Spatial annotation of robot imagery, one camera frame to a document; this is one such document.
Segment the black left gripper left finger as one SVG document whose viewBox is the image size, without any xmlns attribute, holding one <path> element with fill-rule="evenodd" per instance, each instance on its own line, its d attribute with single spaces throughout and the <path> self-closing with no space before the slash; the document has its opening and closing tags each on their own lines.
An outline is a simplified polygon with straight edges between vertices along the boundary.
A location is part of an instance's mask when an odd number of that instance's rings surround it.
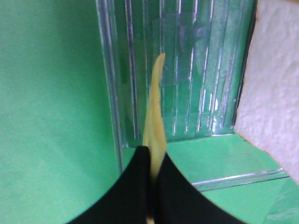
<svg viewBox="0 0 299 224">
<path fill-rule="evenodd" d="M 69 223 L 147 223 L 149 174 L 149 149 L 138 146 L 126 169 L 108 192 Z"/>
</svg>

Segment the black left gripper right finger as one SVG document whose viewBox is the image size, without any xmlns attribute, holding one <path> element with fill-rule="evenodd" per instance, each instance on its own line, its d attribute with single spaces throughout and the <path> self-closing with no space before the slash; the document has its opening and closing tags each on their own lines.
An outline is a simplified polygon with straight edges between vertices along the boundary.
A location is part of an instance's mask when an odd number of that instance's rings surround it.
<svg viewBox="0 0 299 224">
<path fill-rule="evenodd" d="M 195 189 L 165 155 L 157 177 L 156 224 L 243 224 Z"/>
</svg>

